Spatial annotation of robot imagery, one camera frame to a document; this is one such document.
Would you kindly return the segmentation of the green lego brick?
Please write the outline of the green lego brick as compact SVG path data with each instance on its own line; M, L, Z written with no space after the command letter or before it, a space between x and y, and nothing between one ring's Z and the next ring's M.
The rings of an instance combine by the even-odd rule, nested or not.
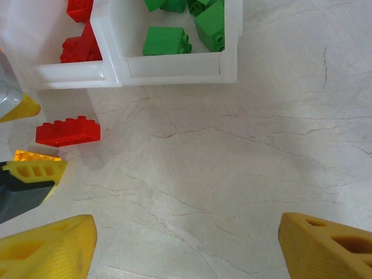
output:
M187 0L166 0L159 9L167 12L183 13L187 5Z
M191 53L189 36L180 27L150 27L142 54L144 56L176 55Z
M217 0L187 0L189 13L196 17L203 13L216 1Z
M144 0L144 3L150 12L159 9L167 0Z
M224 5L217 0L195 20L198 37L211 52L222 52L225 49Z

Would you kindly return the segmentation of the long red lego brick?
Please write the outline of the long red lego brick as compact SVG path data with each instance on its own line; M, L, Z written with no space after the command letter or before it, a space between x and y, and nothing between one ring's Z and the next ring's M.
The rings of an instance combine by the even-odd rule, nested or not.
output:
M55 120L36 128L35 142L52 147L78 145L101 139L101 127L85 116Z

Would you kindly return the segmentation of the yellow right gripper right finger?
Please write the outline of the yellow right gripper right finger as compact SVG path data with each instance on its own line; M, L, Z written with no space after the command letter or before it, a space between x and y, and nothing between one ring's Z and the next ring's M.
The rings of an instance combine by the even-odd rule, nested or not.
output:
M285 212L278 241L290 279L372 279L372 232Z

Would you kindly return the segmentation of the orange-yellow lego brick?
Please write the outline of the orange-yellow lego brick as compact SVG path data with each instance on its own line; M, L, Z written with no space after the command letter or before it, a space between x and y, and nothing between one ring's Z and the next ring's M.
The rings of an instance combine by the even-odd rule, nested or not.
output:
M62 159L59 157L44 155L40 153L34 153L30 151L24 151L17 149L13 158L16 162L33 162L33 161L54 161L60 162Z

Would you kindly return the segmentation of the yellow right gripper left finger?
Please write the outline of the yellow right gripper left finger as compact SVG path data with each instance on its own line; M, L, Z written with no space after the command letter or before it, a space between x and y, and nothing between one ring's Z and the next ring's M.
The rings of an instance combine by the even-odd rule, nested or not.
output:
M90 214L0 238L0 279L87 279L96 243Z

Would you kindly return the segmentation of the white plastic bin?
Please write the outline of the white plastic bin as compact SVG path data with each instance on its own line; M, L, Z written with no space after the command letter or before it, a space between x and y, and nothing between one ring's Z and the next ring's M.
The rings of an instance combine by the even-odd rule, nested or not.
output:
M226 48L208 52L187 11L150 12L143 0L94 0L90 22L102 61L93 67L92 87L236 82L243 0L225 0L224 12ZM191 54L143 56L151 26L183 28Z
M67 0L0 0L0 49L25 90L119 87L110 50L110 0L94 0L91 26L101 61L61 63L62 44L84 26L67 15Z

